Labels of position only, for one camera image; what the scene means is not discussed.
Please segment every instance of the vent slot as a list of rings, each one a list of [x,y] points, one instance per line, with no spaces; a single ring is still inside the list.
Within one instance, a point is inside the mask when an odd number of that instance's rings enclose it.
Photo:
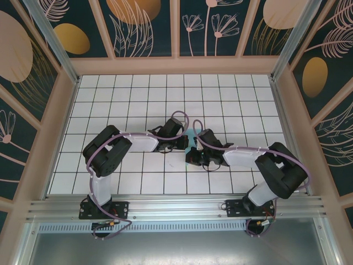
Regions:
[[[124,232],[187,232],[187,231],[235,231],[245,230],[245,220],[221,221],[175,221],[175,222],[133,222]],[[105,227],[100,232],[117,232],[124,224]],[[42,223],[40,234],[92,233],[92,223]]]

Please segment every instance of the black wire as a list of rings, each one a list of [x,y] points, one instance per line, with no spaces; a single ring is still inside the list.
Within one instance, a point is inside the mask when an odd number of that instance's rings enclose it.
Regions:
[[[226,210],[227,210],[227,207],[222,208],[222,206],[225,205],[225,204],[226,204],[226,203],[222,203],[222,204],[221,204],[221,210],[223,210],[223,211],[226,211]]]
[[[168,151],[168,152],[162,152],[162,151],[160,151],[160,150],[158,150],[158,152],[159,152],[159,153],[170,153],[170,152],[172,152],[172,150],[173,150],[173,148],[170,149],[170,151]]]
[[[161,129],[161,128],[163,128],[163,126],[157,126],[156,128],[154,128],[154,129],[152,129],[152,130],[150,130],[150,131],[156,132],[157,129]]]
[[[83,203],[85,200],[88,200],[88,198],[86,197],[83,200],[81,200],[81,203]]]
[[[203,169],[207,172],[214,172],[216,170],[219,170],[221,168],[221,165],[218,165],[218,168],[214,169],[214,170],[208,170],[208,169],[205,169],[205,165],[202,165]]]

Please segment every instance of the flower illustration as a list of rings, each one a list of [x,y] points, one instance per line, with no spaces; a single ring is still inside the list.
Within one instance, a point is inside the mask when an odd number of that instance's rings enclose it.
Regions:
[[[194,54],[192,53],[190,32],[204,29],[204,25],[201,24],[201,22],[202,21],[201,21],[200,15],[191,15],[190,18],[188,15],[183,16],[183,23],[186,28],[186,31],[188,32],[189,47],[190,47],[191,56],[193,56]]]
[[[235,4],[241,4],[243,0],[206,0],[206,4],[208,7],[216,7],[216,6],[233,6]]]
[[[6,116],[6,112],[3,109],[0,110],[0,144],[1,143],[11,144],[11,145],[17,147],[18,149],[29,153],[28,150],[18,146],[17,144],[14,144],[11,141],[13,128],[15,127],[15,122],[16,122],[16,115],[14,113],[9,112],[9,114]],[[22,166],[26,165],[26,163],[19,161],[17,159],[14,159],[10,156],[7,156],[4,153],[0,153],[0,156],[3,158],[6,158],[12,162],[15,162],[19,165],[22,165]]]
[[[11,134],[15,126],[16,115],[9,112],[8,117],[6,117],[5,111],[0,110],[0,142],[8,144],[11,142]]]
[[[219,14],[212,16],[212,27],[216,37],[215,56],[217,56],[217,43],[219,38],[239,34],[239,28],[236,28],[238,25],[236,17],[237,15],[224,15],[220,20]]]
[[[206,16],[206,30],[205,30],[205,56],[207,56],[207,30],[208,30],[208,18],[210,17],[210,9],[219,6],[233,6],[235,4],[241,4],[243,0],[206,0],[207,16]]]

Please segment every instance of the metal frame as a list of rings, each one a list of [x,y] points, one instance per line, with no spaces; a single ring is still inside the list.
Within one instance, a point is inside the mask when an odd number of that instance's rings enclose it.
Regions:
[[[126,224],[121,222],[111,227],[99,229],[96,233],[118,232]],[[137,232],[206,232],[206,231],[244,231],[245,220],[212,220],[212,221],[146,221],[134,222],[124,230],[124,233]],[[42,222],[39,226],[38,234],[90,234],[92,233],[92,223],[52,223]]]
[[[26,223],[23,228],[23,233],[16,249],[15,258],[12,265],[27,265],[30,262],[35,242],[38,235],[39,223]]]
[[[343,265],[336,240],[334,239],[329,219],[314,218],[315,228],[327,264]]]
[[[271,76],[276,81],[282,74],[283,70],[287,66],[292,54],[294,53],[297,45],[300,43],[305,32],[308,30],[312,18],[315,16],[317,10],[320,7],[322,0],[311,0],[308,1],[304,7],[304,11],[298,19],[296,26],[293,28],[291,35],[289,36],[283,50],[277,60],[277,63],[272,70]]]
[[[128,201],[132,221],[198,221],[244,220],[228,218],[221,204],[227,199],[241,199],[242,195],[115,195],[113,201]],[[27,222],[83,222],[78,219],[79,204],[84,197],[49,196],[45,201],[32,202]],[[277,202],[277,217],[318,218],[326,213],[318,196],[294,194],[288,200]]]

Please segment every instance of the dark teal wallpaper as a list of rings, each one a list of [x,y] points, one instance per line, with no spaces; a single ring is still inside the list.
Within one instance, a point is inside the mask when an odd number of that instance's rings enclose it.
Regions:
[[[353,77],[353,3],[336,1],[293,70],[313,118]]]
[[[0,1],[0,84],[41,120],[57,72],[10,1]]]
[[[279,55],[306,2],[261,0],[243,55]]]
[[[345,209],[351,228],[353,229],[353,206]]]
[[[249,3],[181,0],[180,55],[234,56]]]
[[[5,211],[0,211],[0,234],[1,234],[2,228],[4,227],[6,217],[7,217],[7,213]]]
[[[33,21],[33,18],[32,18],[31,15],[29,14],[28,9],[26,8],[26,5],[23,3],[22,0],[20,0],[20,3],[21,3],[21,5],[22,5],[23,9],[26,11],[27,15],[29,16],[29,18],[32,20],[32,23],[33,23],[34,26],[36,27],[38,33],[40,34],[40,36],[42,37],[42,39],[45,41],[46,46],[50,49],[50,51],[51,51],[51,53],[53,54],[53,56],[54,56],[56,62],[59,64],[59,66],[61,66],[61,63],[59,62],[59,60],[58,60],[58,58],[56,57],[55,53],[53,52],[52,48],[50,47],[50,45],[49,45],[48,42],[46,41],[46,39],[45,39],[43,33],[40,31],[40,29],[38,28],[37,24]]]
[[[13,199],[36,133],[32,125],[0,99],[0,197]]]
[[[38,3],[70,58],[107,57],[88,0],[38,0]]]
[[[353,192],[353,92],[315,127],[340,196]]]
[[[116,57],[172,55],[169,0],[99,0]]]
[[[292,61],[294,60],[294,58],[297,56],[299,49],[302,46],[302,43],[304,42],[304,40],[307,38],[308,34],[310,33],[311,29],[313,28],[313,25],[315,24],[316,20],[318,19],[318,17],[321,14],[322,9],[325,7],[325,5],[327,4],[327,0],[322,0],[320,7],[318,9],[318,11],[316,12],[313,20],[311,21],[307,31],[305,32],[304,36],[302,37],[302,39],[300,40],[300,42],[298,43],[295,51],[293,52],[291,58],[289,59],[289,64],[292,64]]]

